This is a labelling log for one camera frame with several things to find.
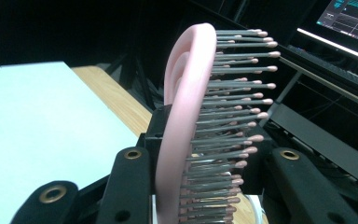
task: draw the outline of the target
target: monitor screen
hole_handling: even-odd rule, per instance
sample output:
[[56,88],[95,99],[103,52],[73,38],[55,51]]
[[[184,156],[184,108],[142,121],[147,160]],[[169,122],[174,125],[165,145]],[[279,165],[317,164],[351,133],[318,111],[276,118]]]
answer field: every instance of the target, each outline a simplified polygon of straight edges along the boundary
[[358,0],[320,0],[297,30],[358,59]]

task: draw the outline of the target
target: wooden table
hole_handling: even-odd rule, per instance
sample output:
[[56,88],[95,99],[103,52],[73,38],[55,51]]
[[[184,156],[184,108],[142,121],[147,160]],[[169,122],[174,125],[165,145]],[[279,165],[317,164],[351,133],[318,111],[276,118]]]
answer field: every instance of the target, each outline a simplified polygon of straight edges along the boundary
[[[120,87],[104,70],[96,66],[86,66],[73,68],[73,71],[135,135],[139,136],[147,131],[152,117],[151,113]],[[234,214],[234,223],[255,223],[252,206],[242,194],[239,196],[241,203],[234,204],[238,210]],[[263,223],[268,223],[265,216],[263,216],[263,220]]]

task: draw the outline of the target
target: metal bristle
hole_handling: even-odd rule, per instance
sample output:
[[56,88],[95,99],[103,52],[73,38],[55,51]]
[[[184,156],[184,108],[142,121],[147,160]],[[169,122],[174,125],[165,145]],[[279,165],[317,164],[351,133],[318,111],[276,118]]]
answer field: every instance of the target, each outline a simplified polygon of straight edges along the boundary
[[[276,66],[257,66],[263,58],[278,58],[280,52],[254,52],[256,48],[274,48],[277,43],[261,30],[216,31],[216,49],[211,80],[202,102],[196,131],[190,142],[192,152],[186,158],[179,204],[180,223],[232,223],[236,197],[243,183],[234,169],[246,166],[245,159],[257,151],[253,142],[261,135],[249,130],[268,114],[254,105],[270,105],[261,92],[272,90],[273,83],[263,84],[246,77],[229,78],[237,74],[275,72]],[[235,54],[222,50],[235,48]]]

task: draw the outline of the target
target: white paper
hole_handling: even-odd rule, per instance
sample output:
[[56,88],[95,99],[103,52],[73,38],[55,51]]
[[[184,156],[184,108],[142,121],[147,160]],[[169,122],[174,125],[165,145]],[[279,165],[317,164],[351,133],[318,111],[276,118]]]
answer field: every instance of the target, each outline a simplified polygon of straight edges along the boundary
[[82,189],[137,137],[64,63],[0,67],[0,223],[54,180]]

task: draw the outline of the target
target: pink hairbrush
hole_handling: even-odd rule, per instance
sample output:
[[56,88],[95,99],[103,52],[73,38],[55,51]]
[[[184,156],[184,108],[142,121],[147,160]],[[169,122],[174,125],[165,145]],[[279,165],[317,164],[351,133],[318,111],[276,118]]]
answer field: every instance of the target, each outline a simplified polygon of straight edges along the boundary
[[203,23],[189,27],[175,43],[164,83],[164,104],[172,109],[156,170],[158,223],[232,222],[235,208],[230,204],[240,201],[235,195],[243,180],[230,171],[243,168],[243,159],[257,151],[252,142],[263,140],[247,136],[255,126],[252,120],[268,116],[250,105],[272,103],[261,99],[262,93],[243,92],[275,85],[231,76],[276,71],[275,66],[249,64],[280,54],[216,49],[275,47],[266,35],[259,30],[215,31]]

